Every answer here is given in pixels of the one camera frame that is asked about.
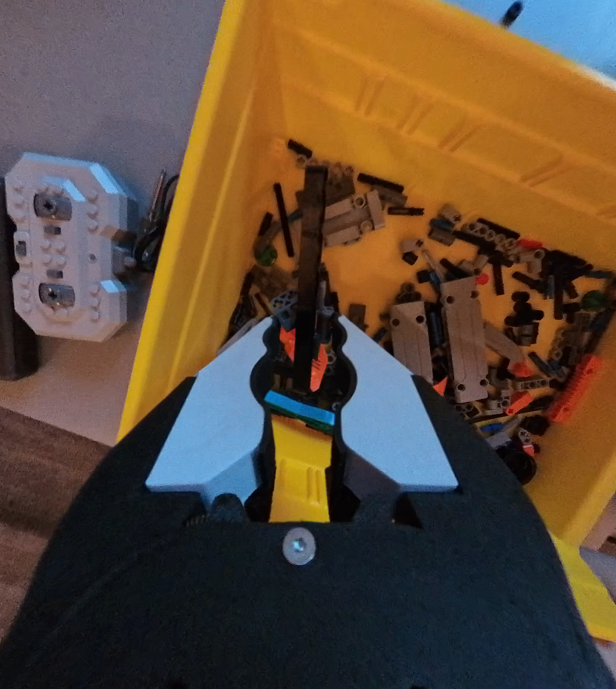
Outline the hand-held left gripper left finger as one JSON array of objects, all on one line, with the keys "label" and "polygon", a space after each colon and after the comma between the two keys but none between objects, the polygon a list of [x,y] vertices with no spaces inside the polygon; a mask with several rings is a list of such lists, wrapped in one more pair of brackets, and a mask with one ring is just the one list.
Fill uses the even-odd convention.
[{"label": "hand-held left gripper left finger", "polygon": [[243,504],[271,493],[275,478],[270,412],[278,323],[264,318],[200,369],[148,478],[153,493],[221,495]]}]

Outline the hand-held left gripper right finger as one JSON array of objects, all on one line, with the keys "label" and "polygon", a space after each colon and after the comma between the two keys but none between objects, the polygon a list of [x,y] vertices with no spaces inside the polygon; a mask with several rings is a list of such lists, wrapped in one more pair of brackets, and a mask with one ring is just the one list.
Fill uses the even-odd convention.
[{"label": "hand-held left gripper right finger", "polygon": [[368,498],[446,494],[459,481],[416,377],[346,316],[336,319],[345,398],[334,426],[330,519],[350,520]]}]

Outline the blue toy tool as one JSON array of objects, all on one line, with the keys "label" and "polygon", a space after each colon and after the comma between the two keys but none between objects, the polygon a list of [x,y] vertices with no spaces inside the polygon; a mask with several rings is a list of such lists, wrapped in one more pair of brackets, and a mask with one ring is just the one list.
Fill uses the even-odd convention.
[{"label": "blue toy tool", "polygon": [[280,416],[300,421],[305,426],[326,435],[334,433],[336,415],[333,411],[314,407],[276,391],[267,392],[264,402]]}]

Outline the grey short toy panel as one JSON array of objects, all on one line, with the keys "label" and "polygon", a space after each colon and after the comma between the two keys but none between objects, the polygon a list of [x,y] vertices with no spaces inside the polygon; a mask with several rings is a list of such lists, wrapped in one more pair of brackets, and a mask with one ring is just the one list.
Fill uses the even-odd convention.
[{"label": "grey short toy panel", "polygon": [[356,194],[325,209],[323,247],[359,243],[367,234],[386,226],[384,208],[377,191]]}]

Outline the pile of small toy parts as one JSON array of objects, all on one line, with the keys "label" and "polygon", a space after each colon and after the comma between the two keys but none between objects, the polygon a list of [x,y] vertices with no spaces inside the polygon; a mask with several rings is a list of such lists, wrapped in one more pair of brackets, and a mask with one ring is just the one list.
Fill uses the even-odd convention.
[{"label": "pile of small toy parts", "polygon": [[[250,164],[246,174],[237,160],[225,179],[229,209],[220,210],[218,218],[229,244],[244,251],[238,263],[245,275],[229,334],[241,334],[241,327],[250,325],[256,315],[268,314],[280,323],[273,390],[336,415],[346,391],[346,376],[336,361],[338,315],[394,357],[390,309],[422,300],[433,364],[431,385],[498,456],[508,445],[531,454],[537,463],[535,477],[539,476],[547,467],[546,455],[541,455],[545,436],[551,429],[565,428],[577,413],[563,424],[551,424],[547,410],[583,355],[601,357],[597,349],[616,315],[616,272],[597,269],[584,258],[484,218],[462,224],[451,205],[430,218],[423,237],[424,209],[406,205],[399,187],[365,174],[355,182],[352,168],[310,159],[309,151],[295,141],[289,142],[289,153],[265,165],[245,162]],[[377,191],[386,225],[353,245],[324,248],[322,241],[313,347],[318,357],[312,364],[310,392],[300,393],[291,385],[306,165],[329,168],[326,207]],[[489,395],[458,404],[451,384],[441,285],[470,276],[479,285]],[[582,311],[582,296],[594,289],[608,294],[608,306],[595,313]]]}]

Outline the yellow plastic bin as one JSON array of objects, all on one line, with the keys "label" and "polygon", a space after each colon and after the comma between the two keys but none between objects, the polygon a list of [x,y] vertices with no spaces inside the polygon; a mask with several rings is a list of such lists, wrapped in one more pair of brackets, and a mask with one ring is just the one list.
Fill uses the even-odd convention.
[{"label": "yellow plastic bin", "polygon": [[[449,203],[616,275],[616,90],[577,65],[439,1],[227,1],[151,288],[117,439],[214,357],[261,219],[282,185],[292,210],[318,160],[402,185],[424,217],[323,254],[342,313],[383,327],[426,266]],[[616,607],[576,555],[616,491],[616,311],[571,418],[537,443],[527,492],[557,541],[591,633],[616,642]]]}]

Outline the grey long toy panel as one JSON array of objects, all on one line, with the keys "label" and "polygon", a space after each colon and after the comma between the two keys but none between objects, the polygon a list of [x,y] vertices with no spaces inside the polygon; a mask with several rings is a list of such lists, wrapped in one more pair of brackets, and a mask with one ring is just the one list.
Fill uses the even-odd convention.
[{"label": "grey long toy panel", "polygon": [[433,364],[422,300],[394,305],[390,309],[393,355],[412,374],[433,384]]},{"label": "grey long toy panel", "polygon": [[444,282],[441,306],[453,396],[458,404],[485,400],[489,395],[489,365],[475,276]]}]

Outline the large black toy tyre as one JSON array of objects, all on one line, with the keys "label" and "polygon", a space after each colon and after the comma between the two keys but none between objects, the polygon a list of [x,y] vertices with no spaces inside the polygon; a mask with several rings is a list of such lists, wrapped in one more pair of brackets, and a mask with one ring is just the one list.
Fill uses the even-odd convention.
[{"label": "large black toy tyre", "polygon": [[537,463],[531,454],[514,445],[504,447],[498,454],[522,486],[533,480],[537,472]]}]

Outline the grey toy remote control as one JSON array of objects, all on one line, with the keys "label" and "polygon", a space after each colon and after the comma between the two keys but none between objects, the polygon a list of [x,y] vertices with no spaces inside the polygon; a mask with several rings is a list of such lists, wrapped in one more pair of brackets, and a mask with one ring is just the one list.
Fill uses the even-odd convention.
[{"label": "grey toy remote control", "polygon": [[16,313],[41,337],[109,340],[129,318],[129,190],[101,164],[34,152],[4,181]]}]

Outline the orange toothed toy rack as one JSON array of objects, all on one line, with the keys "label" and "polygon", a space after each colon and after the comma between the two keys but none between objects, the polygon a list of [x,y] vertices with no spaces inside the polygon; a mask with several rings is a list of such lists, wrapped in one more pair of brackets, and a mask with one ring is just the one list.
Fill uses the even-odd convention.
[{"label": "orange toothed toy rack", "polygon": [[563,424],[573,417],[602,366],[602,358],[598,355],[587,354],[581,357],[566,386],[547,410],[546,418],[551,424]]}]

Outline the black long toy beam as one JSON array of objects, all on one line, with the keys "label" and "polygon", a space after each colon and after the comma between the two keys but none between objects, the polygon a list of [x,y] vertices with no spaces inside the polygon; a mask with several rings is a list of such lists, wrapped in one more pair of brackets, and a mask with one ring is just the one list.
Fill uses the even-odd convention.
[{"label": "black long toy beam", "polygon": [[304,171],[294,349],[294,388],[300,393],[311,386],[327,179],[325,165],[308,165]]}]

